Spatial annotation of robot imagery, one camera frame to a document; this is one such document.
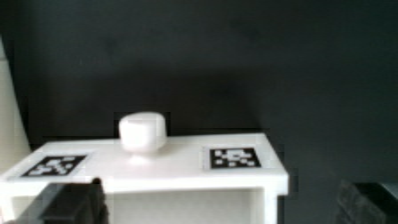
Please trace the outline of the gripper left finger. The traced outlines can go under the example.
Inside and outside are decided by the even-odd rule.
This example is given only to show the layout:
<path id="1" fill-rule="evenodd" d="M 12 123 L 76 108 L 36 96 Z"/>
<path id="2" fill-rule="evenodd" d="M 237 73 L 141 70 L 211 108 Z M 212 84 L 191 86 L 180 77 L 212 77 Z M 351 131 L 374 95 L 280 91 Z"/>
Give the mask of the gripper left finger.
<path id="1" fill-rule="evenodd" d="M 100 179 L 88 183 L 51 183 L 40 193 L 42 224 L 108 224 Z"/>

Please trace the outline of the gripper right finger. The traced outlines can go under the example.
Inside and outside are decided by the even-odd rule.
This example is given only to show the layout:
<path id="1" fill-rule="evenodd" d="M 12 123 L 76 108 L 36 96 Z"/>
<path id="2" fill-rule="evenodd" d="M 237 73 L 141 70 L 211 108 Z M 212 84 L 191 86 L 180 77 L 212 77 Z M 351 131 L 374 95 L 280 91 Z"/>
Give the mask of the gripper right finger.
<path id="1" fill-rule="evenodd" d="M 340 182 L 333 224 L 398 224 L 398 183 Z"/>

